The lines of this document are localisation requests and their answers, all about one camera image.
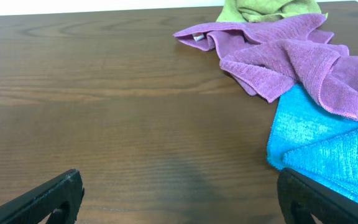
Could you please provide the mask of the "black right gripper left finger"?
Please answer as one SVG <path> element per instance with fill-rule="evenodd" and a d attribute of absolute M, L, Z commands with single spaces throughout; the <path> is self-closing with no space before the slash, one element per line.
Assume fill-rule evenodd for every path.
<path fill-rule="evenodd" d="M 85 189 L 80 172 L 70 169 L 0 206 L 0 224 L 74 224 Z"/>

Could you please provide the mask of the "purple microfiber cloth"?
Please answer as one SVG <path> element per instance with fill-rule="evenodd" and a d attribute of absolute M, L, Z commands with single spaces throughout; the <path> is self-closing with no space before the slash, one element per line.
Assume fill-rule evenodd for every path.
<path fill-rule="evenodd" d="M 237 50 L 220 66 L 269 103 L 301 83 L 326 111 L 358 121 L 358 56 L 345 45 L 278 40 Z"/>

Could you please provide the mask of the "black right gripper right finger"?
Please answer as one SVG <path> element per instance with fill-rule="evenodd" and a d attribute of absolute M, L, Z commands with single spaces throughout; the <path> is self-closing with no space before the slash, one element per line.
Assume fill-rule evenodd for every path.
<path fill-rule="evenodd" d="M 358 224 L 358 203 L 305 175 L 284 168 L 277 180 L 278 202 L 286 224 Z"/>

